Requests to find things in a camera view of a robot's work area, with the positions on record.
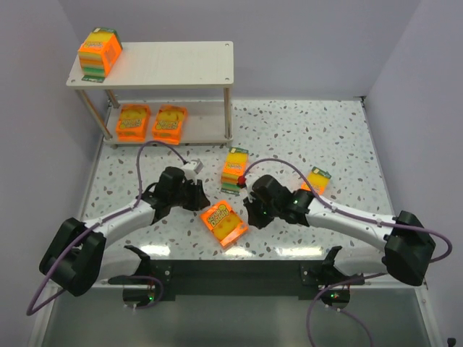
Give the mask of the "orange round sponge box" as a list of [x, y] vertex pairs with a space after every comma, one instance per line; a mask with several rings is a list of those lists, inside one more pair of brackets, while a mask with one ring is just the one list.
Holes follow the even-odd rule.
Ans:
[[144, 142], [150, 120], [150, 107], [145, 104], [125, 104], [116, 123], [117, 139], [122, 142]]
[[185, 107], [161, 105], [151, 129], [153, 139], [178, 145], [187, 116], [188, 110]]
[[226, 200], [211, 206], [200, 215], [200, 219], [223, 249], [229, 248], [248, 231], [248, 225]]

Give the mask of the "multicolour sponge pack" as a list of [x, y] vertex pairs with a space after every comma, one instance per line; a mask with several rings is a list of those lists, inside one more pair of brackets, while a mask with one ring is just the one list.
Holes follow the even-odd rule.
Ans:
[[313, 166], [307, 176], [307, 180], [318, 194], [323, 194], [331, 180], [331, 175], [329, 172], [324, 171], [317, 166]]
[[123, 50], [117, 31], [95, 27], [77, 51], [83, 80], [103, 82]]
[[239, 194], [239, 177], [241, 177], [248, 162], [249, 151], [240, 147], [230, 147], [224, 168], [221, 173], [221, 191], [227, 194]]

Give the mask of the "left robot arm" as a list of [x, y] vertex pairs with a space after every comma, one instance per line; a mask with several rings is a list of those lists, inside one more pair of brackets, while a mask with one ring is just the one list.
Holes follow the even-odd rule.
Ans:
[[139, 200], [101, 218], [65, 220], [39, 264], [40, 272], [73, 296], [83, 295], [97, 281], [107, 247], [159, 222], [173, 207], [197, 212], [211, 205], [197, 177], [202, 167], [199, 160], [169, 166]]

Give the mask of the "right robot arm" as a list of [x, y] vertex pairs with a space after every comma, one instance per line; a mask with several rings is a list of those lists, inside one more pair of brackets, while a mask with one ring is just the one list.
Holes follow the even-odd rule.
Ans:
[[328, 229], [366, 244], [354, 251], [332, 248], [322, 271], [328, 283], [359, 274], [385, 273], [410, 286], [422, 285], [436, 243], [414, 214], [367, 213], [308, 190], [290, 191], [270, 175], [248, 176], [239, 183], [247, 190], [243, 204], [251, 226], [262, 229], [279, 218], [288, 224]]

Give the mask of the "white two-tier shelf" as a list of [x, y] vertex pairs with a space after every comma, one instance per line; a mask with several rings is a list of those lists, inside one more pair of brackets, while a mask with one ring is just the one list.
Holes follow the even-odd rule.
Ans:
[[126, 42], [123, 47], [103, 82], [85, 81], [78, 61], [66, 82], [87, 106], [106, 144], [124, 144], [115, 129], [122, 106], [129, 103], [146, 104], [152, 113], [163, 104], [184, 106], [182, 144], [232, 141], [233, 42]]

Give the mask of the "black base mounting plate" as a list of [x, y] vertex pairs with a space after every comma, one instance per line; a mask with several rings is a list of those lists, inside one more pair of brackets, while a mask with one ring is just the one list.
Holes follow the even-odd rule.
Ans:
[[152, 260], [136, 275], [160, 280], [161, 299], [178, 296], [296, 296], [347, 280], [333, 260]]

